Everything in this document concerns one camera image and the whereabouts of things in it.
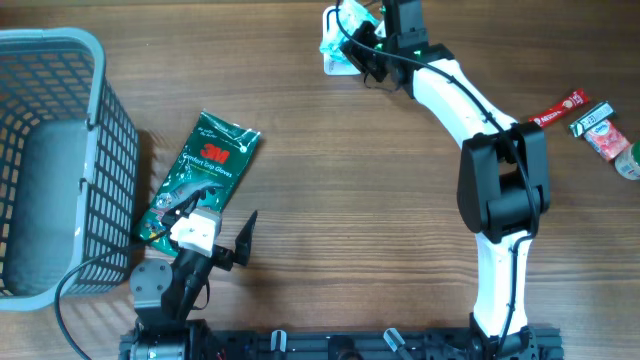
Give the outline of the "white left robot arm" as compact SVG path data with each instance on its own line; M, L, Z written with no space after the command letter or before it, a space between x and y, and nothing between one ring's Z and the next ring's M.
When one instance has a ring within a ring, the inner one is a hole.
M249 263L253 232L258 217L253 212L235 239L235 248L216 244L222 215L198 201L206 196L197 190L170 206L161 216L178 255L169 263L147 259L133 270L130 289L137 319L133 330L121 337L121 359L222 359L215 336L204 320L190 320L202 290L210 289L213 268L229 271L235 264Z

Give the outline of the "red white small box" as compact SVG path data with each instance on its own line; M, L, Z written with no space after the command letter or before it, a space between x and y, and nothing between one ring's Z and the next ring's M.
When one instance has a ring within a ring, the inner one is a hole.
M627 138L608 119L589 129L584 137L606 161L615 159L630 146Z

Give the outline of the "red coffee stick sachet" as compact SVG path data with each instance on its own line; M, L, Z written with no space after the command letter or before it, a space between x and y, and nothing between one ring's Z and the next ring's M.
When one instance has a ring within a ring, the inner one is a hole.
M590 101L591 98L588 94L582 88L579 88L569 93L565 98L551 106L549 109L540 114L529 117L528 121L536 123L541 128L545 128L576 109L586 105Z

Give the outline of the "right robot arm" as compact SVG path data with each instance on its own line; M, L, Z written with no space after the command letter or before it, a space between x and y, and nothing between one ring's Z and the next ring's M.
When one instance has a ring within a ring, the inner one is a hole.
M494 106L455 55L429 40L419 1L385 1L377 20L356 1L338 1L324 44L366 77L390 78L428 109L460 148L457 206L475 236L478 293L466 329L427 334L427 344L468 359L539 359L557 337L530 326L524 292L529 251L550 207L543 129Z

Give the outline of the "green lid jar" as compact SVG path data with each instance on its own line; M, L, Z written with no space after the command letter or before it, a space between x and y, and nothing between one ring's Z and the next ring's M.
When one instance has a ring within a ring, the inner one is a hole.
M628 180L638 181L640 178L639 146L639 142L633 143L623 150L614 161L616 171Z

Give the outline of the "green 3M gloves packet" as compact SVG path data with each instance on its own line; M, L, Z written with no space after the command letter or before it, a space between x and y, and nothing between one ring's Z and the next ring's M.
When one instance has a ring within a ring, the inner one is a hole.
M177 242L167 235L157 236L169 229L160 223L165 212L196 190L200 191L197 206L223 212L251 164L260 140L258 130L201 112L149 207L135 225L134 234L143 240L154 238L155 249L175 256Z

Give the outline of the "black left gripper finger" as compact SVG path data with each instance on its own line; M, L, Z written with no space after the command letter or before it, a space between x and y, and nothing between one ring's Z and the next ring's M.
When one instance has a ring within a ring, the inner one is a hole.
M171 228L180 218L188 216L196 208L199 199L200 191L196 190L184 201L166 211L160 220L161 225Z
M255 210L249 217L241 231L235 239L235 255L234 262L236 264L247 266L251 255L251 246L255 224L258 218L258 211Z

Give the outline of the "teal tissue pack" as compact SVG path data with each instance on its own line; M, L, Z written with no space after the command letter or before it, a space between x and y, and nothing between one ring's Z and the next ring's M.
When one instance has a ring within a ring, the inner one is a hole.
M355 31L365 22L370 22L374 28L380 24L380 21L362 4L355 0L343 0L338 9L336 9L336 19L339 19L342 28L352 37ZM338 55L347 60L347 57L341 51L340 47L348 41L347 37L339 28L340 40L338 40Z

